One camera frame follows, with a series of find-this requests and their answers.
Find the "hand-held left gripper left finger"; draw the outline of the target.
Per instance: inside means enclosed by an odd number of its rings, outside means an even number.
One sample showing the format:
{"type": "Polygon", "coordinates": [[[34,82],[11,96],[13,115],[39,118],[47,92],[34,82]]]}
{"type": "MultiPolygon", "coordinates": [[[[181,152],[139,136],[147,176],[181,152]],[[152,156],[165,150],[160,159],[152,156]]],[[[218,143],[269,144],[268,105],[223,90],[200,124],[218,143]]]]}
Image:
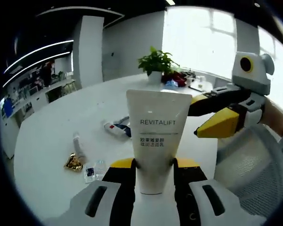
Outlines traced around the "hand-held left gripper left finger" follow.
{"type": "Polygon", "coordinates": [[[129,226],[135,202],[136,160],[110,165],[102,180],[91,182],[70,201],[62,226],[129,226]]]}

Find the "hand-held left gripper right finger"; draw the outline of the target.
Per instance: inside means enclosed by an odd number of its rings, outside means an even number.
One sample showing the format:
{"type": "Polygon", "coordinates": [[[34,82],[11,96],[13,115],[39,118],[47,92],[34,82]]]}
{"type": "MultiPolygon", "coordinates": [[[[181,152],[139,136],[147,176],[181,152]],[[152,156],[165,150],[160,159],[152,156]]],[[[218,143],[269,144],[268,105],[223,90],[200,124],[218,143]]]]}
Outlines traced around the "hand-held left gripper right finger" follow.
{"type": "Polygon", "coordinates": [[[239,198],[214,179],[208,180],[192,159],[174,158],[175,201],[181,226],[249,226],[239,198]]]}

